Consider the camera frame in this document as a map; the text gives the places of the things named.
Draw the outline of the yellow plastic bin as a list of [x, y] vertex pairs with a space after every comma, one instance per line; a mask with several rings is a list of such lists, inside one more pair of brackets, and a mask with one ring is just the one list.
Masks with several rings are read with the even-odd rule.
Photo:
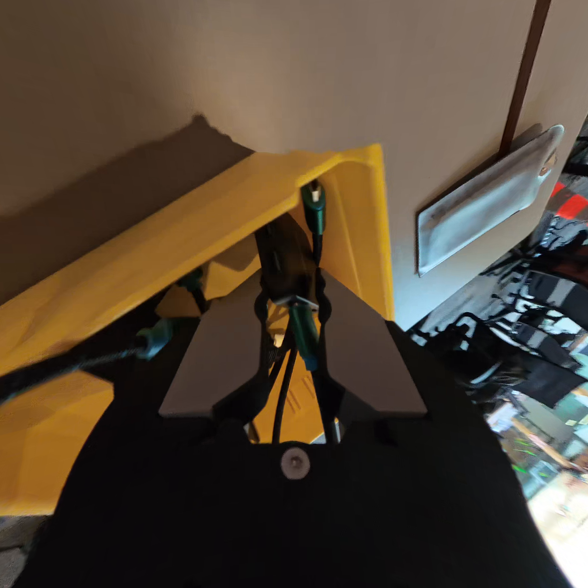
[[[189, 271], [326, 189], [322, 266], [394, 319], [385, 164], [379, 144], [342, 152], [253, 155], [1, 306], [1, 374], [57, 355]], [[1, 516], [53, 513], [112, 385], [72, 374], [1, 408]]]

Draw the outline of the green-ended black HDMI cable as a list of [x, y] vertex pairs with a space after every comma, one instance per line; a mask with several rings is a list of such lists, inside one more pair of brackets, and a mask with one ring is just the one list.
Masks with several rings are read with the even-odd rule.
[[306, 232], [289, 214], [283, 214], [254, 232], [261, 262], [261, 284], [278, 306], [304, 305], [313, 312], [316, 300], [311, 245]]

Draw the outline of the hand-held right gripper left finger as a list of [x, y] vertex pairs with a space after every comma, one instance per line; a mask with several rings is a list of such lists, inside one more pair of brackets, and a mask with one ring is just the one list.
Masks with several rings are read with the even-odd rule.
[[268, 297], [261, 270], [202, 317], [160, 406], [162, 417], [254, 420], [268, 400]]

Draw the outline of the group of black office chairs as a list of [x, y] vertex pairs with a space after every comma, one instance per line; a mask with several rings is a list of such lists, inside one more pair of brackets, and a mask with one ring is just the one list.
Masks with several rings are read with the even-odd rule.
[[453, 374], [474, 403], [490, 403], [520, 393], [554, 409], [567, 395], [587, 384], [582, 362], [587, 350], [587, 258], [576, 275], [574, 263], [554, 267], [520, 262], [503, 275], [512, 287], [498, 311], [460, 312], [445, 326], [423, 319], [409, 334]]

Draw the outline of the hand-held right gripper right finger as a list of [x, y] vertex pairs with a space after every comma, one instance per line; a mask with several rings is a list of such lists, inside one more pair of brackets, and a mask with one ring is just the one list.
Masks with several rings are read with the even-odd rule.
[[316, 273], [315, 390], [325, 420], [422, 417], [426, 405], [386, 320], [325, 269]]

